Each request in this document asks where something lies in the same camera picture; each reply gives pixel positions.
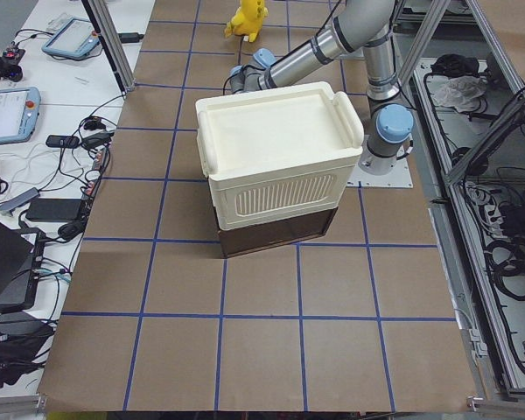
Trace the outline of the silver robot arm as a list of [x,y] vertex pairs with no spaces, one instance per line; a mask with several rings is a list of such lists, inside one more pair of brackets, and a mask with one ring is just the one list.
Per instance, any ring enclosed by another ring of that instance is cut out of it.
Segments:
[[341,56],[363,51],[367,98],[373,131],[365,140],[358,166],[371,175],[390,173],[412,149],[399,153],[409,140],[413,115],[401,104],[402,83],[393,53],[391,15],[394,1],[347,1],[345,9],[296,49],[277,59],[261,49],[251,61],[230,71],[234,94],[284,88],[301,81]]

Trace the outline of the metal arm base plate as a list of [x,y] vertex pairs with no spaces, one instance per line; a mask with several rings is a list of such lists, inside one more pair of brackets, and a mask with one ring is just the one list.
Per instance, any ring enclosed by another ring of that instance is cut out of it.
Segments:
[[407,159],[380,158],[364,153],[360,162],[337,170],[339,182],[348,187],[398,188],[414,186]]

